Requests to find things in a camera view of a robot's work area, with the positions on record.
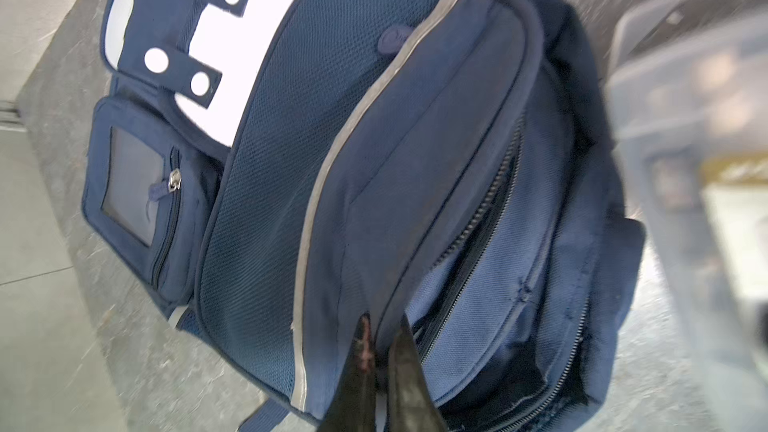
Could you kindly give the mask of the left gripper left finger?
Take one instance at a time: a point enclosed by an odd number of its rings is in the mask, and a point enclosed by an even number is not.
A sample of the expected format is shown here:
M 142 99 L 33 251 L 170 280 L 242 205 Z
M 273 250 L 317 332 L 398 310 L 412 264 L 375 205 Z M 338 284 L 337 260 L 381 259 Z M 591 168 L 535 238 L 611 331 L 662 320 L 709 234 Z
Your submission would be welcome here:
M 360 316 L 319 432 L 376 430 L 376 363 L 370 316 Z

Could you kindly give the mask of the navy blue student backpack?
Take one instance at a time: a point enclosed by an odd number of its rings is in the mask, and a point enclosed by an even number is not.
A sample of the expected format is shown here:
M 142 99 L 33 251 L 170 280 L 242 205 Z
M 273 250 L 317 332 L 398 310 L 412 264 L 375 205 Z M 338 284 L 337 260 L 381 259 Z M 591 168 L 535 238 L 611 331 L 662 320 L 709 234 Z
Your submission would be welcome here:
M 319 427 L 403 316 L 447 431 L 605 401 L 645 232 L 564 0 L 108 0 L 82 213 L 162 314 Z

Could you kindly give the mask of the small clear plastic object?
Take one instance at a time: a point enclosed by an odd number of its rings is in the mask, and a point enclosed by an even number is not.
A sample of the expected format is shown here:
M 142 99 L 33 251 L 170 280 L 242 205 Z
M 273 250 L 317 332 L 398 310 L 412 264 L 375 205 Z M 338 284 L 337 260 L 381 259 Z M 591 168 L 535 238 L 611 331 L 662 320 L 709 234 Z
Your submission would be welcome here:
M 642 217 L 724 431 L 767 427 L 767 0 L 645 0 L 605 95 Z

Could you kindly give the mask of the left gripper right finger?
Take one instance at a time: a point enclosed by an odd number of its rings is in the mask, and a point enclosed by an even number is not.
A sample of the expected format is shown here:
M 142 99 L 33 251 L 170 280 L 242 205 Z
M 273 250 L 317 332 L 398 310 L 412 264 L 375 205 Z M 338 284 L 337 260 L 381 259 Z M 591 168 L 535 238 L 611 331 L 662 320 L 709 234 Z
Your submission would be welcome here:
M 446 432 L 429 394 L 410 323 L 403 316 L 388 351 L 387 430 Z

